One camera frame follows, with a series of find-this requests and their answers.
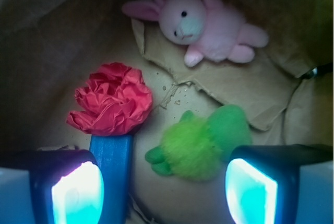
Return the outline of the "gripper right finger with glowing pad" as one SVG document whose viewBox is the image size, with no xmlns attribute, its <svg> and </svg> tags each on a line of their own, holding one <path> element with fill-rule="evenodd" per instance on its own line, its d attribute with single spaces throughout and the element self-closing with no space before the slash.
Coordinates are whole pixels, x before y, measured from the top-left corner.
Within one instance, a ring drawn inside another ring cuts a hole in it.
<svg viewBox="0 0 334 224">
<path fill-rule="evenodd" d="M 225 196 L 235 223 L 333 223 L 333 147 L 239 146 Z"/>
</svg>

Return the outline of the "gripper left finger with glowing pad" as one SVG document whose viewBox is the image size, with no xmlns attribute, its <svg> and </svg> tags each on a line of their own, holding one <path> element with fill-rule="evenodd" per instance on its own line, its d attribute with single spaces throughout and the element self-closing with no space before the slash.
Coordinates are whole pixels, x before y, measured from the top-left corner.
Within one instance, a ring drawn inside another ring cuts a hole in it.
<svg viewBox="0 0 334 224">
<path fill-rule="evenodd" d="M 98 223 L 103 201 L 88 150 L 1 152 L 1 223 Z"/>
</svg>

